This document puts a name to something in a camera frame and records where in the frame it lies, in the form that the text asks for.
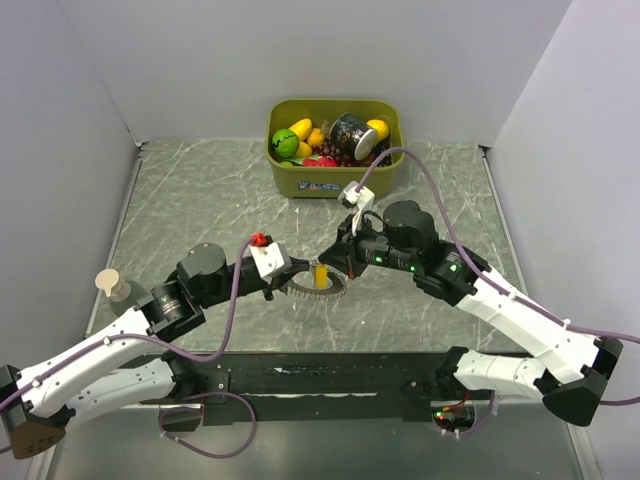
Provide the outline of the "yellow tag key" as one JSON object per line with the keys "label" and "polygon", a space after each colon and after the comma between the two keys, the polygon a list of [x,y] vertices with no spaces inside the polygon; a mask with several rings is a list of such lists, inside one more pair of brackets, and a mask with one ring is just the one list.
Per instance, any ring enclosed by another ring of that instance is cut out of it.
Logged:
{"label": "yellow tag key", "polygon": [[328,268],[326,265],[318,264],[313,271],[314,287],[324,290],[329,286]]}

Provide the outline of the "large metal keyring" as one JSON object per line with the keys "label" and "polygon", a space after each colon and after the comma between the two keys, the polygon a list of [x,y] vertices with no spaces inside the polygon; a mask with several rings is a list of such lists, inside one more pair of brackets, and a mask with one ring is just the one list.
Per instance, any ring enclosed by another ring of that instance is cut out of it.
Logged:
{"label": "large metal keyring", "polygon": [[296,297],[309,299],[313,301],[329,301],[339,299],[346,293],[347,285],[344,277],[335,269],[327,266],[329,286],[324,289],[316,289],[314,287],[313,271],[314,267],[319,263],[317,261],[311,262],[311,270],[296,275],[290,281],[289,285],[292,287],[292,292],[289,295]]}

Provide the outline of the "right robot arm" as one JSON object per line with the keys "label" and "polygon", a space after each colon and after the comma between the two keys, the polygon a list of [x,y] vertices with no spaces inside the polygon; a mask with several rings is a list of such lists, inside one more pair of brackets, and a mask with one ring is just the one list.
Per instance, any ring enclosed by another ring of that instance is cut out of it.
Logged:
{"label": "right robot arm", "polygon": [[478,390],[528,398],[570,424],[591,424],[623,349],[618,339],[576,333],[545,317],[487,261],[441,239],[416,202],[388,206],[381,230],[373,228],[375,216],[347,216],[320,262],[351,279],[367,266],[407,272],[422,292],[485,321],[527,353],[517,358],[452,347],[431,375],[431,390],[443,399]]}

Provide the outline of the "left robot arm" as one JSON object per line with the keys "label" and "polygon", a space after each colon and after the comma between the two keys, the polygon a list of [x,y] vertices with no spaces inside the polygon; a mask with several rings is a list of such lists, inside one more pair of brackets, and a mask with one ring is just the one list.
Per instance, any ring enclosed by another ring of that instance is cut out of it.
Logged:
{"label": "left robot arm", "polygon": [[[307,260],[292,258],[271,239],[247,240],[229,264],[215,244],[193,247],[167,281],[154,287],[98,333],[31,367],[1,369],[1,420],[7,451],[34,457],[56,445],[76,425],[130,404],[191,399],[197,363],[226,349],[239,297],[260,292],[266,300],[299,273]],[[220,346],[197,355],[174,340],[205,321],[205,309],[229,306]]]}

